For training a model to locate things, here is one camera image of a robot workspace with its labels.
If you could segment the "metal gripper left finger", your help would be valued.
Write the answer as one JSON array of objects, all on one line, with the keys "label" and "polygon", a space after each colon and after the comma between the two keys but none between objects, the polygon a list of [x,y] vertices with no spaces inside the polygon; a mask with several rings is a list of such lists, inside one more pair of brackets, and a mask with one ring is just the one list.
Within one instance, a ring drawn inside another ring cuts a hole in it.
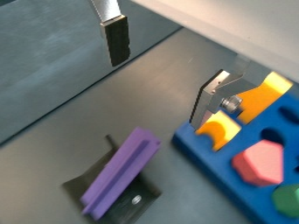
[{"label": "metal gripper left finger", "polygon": [[89,2],[98,18],[110,65],[116,67],[130,54],[126,16],[121,14],[117,0],[89,0]]}]

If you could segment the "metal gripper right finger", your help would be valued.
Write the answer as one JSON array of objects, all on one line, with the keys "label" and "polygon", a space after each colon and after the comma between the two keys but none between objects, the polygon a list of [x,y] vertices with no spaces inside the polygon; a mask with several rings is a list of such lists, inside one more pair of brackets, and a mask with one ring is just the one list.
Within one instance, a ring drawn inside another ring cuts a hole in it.
[{"label": "metal gripper right finger", "polygon": [[200,87],[191,112],[191,126],[197,129],[219,109],[233,113],[241,103],[237,94],[256,88],[269,72],[265,66],[239,55],[229,68],[220,69]]}]

